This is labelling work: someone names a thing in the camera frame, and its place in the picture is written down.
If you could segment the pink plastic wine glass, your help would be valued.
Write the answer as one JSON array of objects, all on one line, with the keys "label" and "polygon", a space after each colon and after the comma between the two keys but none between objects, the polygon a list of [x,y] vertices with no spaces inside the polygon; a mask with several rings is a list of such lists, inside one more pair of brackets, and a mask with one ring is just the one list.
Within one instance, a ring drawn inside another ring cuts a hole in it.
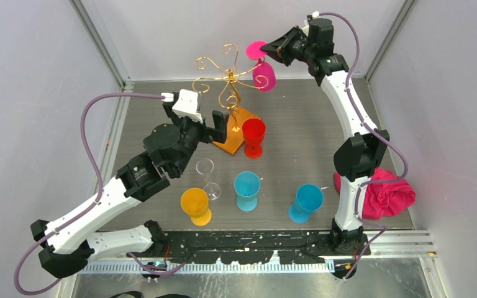
[{"label": "pink plastic wine glass", "polygon": [[245,51],[249,59],[257,61],[252,71],[252,77],[254,86],[260,92],[271,91],[277,83],[273,67],[265,61],[267,53],[261,50],[261,47],[264,45],[266,45],[266,42],[262,40],[255,41],[252,42]]}]

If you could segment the red plastic wine glass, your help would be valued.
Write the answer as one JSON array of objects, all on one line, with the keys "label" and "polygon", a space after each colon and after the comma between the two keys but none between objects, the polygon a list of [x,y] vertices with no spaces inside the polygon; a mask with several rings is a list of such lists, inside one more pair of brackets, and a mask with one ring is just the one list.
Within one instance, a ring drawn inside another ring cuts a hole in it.
[{"label": "red plastic wine glass", "polygon": [[242,125],[243,138],[245,142],[244,154],[251,159],[261,157],[263,149],[261,147],[266,133],[266,125],[261,119],[248,119]]}]

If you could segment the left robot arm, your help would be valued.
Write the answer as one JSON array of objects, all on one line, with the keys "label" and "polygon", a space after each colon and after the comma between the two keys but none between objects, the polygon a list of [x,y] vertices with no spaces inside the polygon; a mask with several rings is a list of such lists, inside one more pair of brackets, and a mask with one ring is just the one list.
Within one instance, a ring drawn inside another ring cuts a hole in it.
[{"label": "left robot arm", "polygon": [[214,126],[208,127],[204,119],[179,116],[170,102],[163,107],[171,123],[157,125],[144,138],[144,152],[117,170],[102,187],[100,198],[90,197],[57,220],[37,220],[30,226],[42,248],[41,267],[55,278],[71,276],[103,258],[129,253],[157,257],[165,251],[165,234],[154,220],[127,230],[100,228],[180,178],[199,143],[225,141],[229,115],[212,111]]}]

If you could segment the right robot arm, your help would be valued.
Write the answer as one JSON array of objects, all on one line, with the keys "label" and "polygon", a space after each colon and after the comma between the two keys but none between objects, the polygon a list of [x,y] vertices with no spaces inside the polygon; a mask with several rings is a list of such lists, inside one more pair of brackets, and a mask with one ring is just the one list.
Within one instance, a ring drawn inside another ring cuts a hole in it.
[{"label": "right robot arm", "polygon": [[309,17],[307,26],[293,27],[260,50],[285,66],[294,60],[304,62],[341,123],[345,141],[334,154],[334,167],[341,177],[340,199],[328,243],[331,251],[345,255],[365,242],[362,213],[366,189],[382,162],[389,133],[377,128],[356,92],[351,91],[349,65],[334,47],[332,21]]}]

